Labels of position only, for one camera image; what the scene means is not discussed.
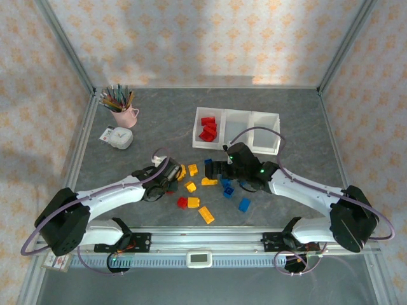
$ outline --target patterned wallpaper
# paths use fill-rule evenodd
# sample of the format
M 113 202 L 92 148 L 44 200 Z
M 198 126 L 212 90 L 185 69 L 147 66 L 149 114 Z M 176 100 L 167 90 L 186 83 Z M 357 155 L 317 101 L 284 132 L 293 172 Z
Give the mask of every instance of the patterned wallpaper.
M 349 180 L 396 228 L 382 243 L 400 304 L 407 300 L 407 6 L 377 2 L 324 95 Z M 383 224 L 380 233 L 387 234 Z
M 15 304 L 20 247 L 62 187 L 89 94 L 33 0 L 4 0 L 0 21 L 0 303 Z
M 317 87 L 362 0 L 50 0 L 95 86 Z

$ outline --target yellow lego brick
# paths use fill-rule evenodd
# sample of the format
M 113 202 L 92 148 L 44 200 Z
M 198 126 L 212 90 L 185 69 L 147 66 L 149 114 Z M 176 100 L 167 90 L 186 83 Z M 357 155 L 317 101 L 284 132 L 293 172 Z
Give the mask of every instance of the yellow lego brick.
M 215 220 L 207 207 L 200 208 L 198 212 L 199 214 L 201 214 L 202 218 L 204 219 L 204 221 L 206 221 L 207 224 L 210 224 L 212 221 Z
M 185 178 L 185 176 L 186 176 L 186 169 L 185 169 L 185 165 L 183 165 L 183 164 L 181 164 L 181 173 L 179 174 L 179 176 L 178 176 L 178 178 L 177 178 L 177 180 L 178 181 L 182 181 L 184 178 Z
M 198 197 L 188 197 L 188 208 L 199 208 L 199 202 Z
M 196 164 L 188 165 L 188 170 L 190 170 L 191 177 L 195 176 L 198 173 L 198 167 Z
M 193 183 L 192 181 L 185 183 L 185 187 L 190 193 L 193 193 L 194 191 L 197 190 L 195 183 Z
M 201 184 L 203 186 L 215 186 L 217 184 L 217 180 L 210 180 L 207 177 L 202 179 Z

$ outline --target pencil cup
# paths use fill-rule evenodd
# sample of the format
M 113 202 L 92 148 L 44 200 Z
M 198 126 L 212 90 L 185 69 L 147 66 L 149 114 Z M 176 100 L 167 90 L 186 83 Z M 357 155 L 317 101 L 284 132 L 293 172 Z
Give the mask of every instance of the pencil cup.
M 137 116 L 139 115 L 140 110 L 133 108 L 133 105 L 130 105 L 127 110 L 123 112 L 110 112 L 113 114 L 119 127 L 130 128 L 137 123 Z

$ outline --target white storage tray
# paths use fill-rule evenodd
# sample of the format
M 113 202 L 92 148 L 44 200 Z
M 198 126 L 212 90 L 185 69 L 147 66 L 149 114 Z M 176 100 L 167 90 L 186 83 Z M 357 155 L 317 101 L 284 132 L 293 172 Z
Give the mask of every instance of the white storage tray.
M 204 129 L 201 119 L 209 116 L 214 116 L 217 124 L 217 137 L 213 142 L 205 142 L 199 137 Z M 277 113 L 197 107 L 192 147 L 223 150 L 223 144 L 232 141 L 243 130 L 254 126 L 267 127 L 280 133 L 280 116 Z M 279 151 L 280 137 L 266 130 L 251 130 L 243 134 L 237 142 L 245 143 L 254 153 L 276 155 Z

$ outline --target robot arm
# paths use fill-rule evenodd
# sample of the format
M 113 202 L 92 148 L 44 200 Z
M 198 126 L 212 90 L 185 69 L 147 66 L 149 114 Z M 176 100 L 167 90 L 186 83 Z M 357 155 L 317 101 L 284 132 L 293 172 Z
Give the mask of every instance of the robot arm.
M 122 250 L 130 243 L 131 232 L 120 220 L 97 221 L 94 218 L 114 208 L 141 200 L 152 201 L 167 191 L 176 191 L 180 165 L 169 158 L 157 166 L 133 172 L 121 181 L 89 191 L 61 189 L 35 221 L 35 227 L 60 207 L 79 200 L 78 204 L 57 214 L 39 231 L 56 256 L 69 253 L 79 245 L 114 245 Z
M 349 186 L 343 190 L 329 187 L 284 171 L 272 162 L 260 163 L 243 143 L 225 147 L 228 161 L 215 161 L 205 165 L 205 176 L 247 182 L 255 190 L 285 196 L 320 212 L 324 217 L 317 219 L 294 218 L 286 228 L 284 243 L 297 250 L 310 242 L 337 242 L 343 248 L 360 252 L 378 224 L 378 217 L 357 205 L 330 194 L 340 194 L 369 205 L 363 192 Z M 296 182 L 305 182 L 308 186 Z

